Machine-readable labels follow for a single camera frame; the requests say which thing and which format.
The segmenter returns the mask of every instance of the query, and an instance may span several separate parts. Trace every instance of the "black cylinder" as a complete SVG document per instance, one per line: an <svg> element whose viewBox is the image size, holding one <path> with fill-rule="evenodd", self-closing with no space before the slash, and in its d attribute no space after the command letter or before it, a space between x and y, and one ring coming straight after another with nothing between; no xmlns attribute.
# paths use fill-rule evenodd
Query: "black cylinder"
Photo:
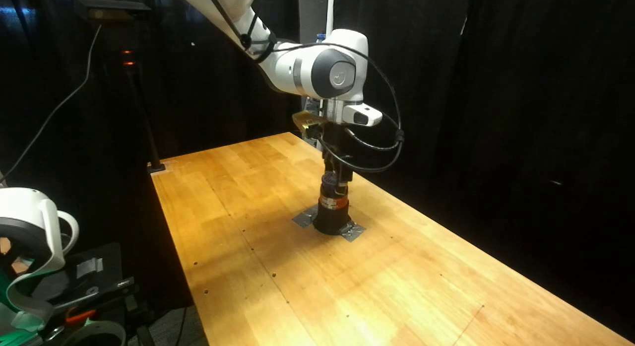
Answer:
<svg viewBox="0 0 635 346"><path fill-rule="evenodd" d="M316 230L327 235L341 235L349 217L348 187L340 186L335 172L322 176L317 215L313 220Z"/></svg>

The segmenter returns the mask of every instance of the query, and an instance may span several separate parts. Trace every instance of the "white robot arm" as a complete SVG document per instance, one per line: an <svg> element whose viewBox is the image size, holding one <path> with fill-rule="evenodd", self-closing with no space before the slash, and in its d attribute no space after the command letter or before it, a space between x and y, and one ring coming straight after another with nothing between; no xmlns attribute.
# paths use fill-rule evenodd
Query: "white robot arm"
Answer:
<svg viewBox="0 0 635 346"><path fill-rule="evenodd" d="M260 66L271 86L282 92L328 99L326 118L336 124L374 126L381 112L364 104L368 62L337 45L368 54L368 40L359 32L336 29L324 44L299 47L278 42L251 8L254 0L187 0L243 48Z"/></svg>

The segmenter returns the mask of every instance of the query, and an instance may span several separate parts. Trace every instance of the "wooden table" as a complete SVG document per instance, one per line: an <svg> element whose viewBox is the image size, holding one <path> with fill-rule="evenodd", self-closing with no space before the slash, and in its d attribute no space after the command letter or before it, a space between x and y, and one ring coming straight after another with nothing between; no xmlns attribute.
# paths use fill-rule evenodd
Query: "wooden table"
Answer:
<svg viewBox="0 0 635 346"><path fill-rule="evenodd" d="M164 162L154 185L211 345L631 345L358 175L361 236L300 228L323 164L292 134Z"/></svg>

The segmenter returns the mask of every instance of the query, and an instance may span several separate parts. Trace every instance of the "black curtain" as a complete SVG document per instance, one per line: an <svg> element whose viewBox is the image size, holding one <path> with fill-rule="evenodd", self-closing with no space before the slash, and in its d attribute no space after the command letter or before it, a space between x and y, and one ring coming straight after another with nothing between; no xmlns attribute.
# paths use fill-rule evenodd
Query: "black curtain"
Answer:
<svg viewBox="0 0 635 346"><path fill-rule="evenodd" d="M403 106L400 163L369 177L635 338L627 238L635 0L336 0L335 8L337 27L367 34ZM391 112L376 78L367 99Z"/></svg>
<svg viewBox="0 0 635 346"><path fill-rule="evenodd" d="M257 68L184 0L135 0L152 19L138 38L143 93L162 158L289 131L299 98L270 90ZM261 17L298 39L298 0L264 0ZM86 86L59 110L10 186L45 192L79 221L75 251L120 242L125 274L157 308L190 302L150 178L147 141L121 66L120 33L104 26ZM83 79L95 26L72 0L0 0L0 170L7 173L46 115Z"/></svg>

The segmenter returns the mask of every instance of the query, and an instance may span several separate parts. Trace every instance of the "floor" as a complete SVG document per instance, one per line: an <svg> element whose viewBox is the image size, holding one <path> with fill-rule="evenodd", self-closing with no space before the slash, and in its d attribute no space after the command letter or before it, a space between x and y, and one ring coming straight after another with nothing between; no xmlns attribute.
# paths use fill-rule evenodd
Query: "floor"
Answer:
<svg viewBox="0 0 635 346"><path fill-rule="evenodd" d="M176 346L182 317L183 309L175 309L150 326L150 334L156 346ZM139 346L136 337L130 339L128 346ZM198 313L193 306L187 309L179 346L208 346Z"/></svg>

